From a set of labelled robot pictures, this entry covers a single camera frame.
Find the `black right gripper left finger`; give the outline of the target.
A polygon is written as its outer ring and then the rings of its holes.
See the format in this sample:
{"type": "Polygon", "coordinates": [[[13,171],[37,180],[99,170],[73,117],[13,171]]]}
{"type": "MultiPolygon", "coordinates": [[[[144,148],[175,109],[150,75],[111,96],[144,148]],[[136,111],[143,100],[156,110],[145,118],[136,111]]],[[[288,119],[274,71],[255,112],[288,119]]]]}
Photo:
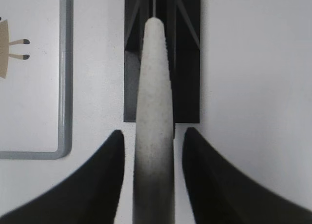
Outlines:
{"type": "Polygon", "coordinates": [[[0,218],[2,224],[112,224],[125,169],[125,143],[115,130],[78,170],[0,218]]]}

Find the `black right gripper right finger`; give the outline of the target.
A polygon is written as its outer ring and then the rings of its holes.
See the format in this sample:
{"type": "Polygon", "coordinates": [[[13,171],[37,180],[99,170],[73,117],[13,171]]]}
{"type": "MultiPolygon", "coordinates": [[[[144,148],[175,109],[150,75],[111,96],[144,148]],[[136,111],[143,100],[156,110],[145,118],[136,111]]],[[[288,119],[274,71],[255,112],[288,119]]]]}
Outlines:
{"type": "Polygon", "coordinates": [[[184,135],[182,167],[197,224],[310,224],[311,211],[256,183],[193,127],[184,135]]]}

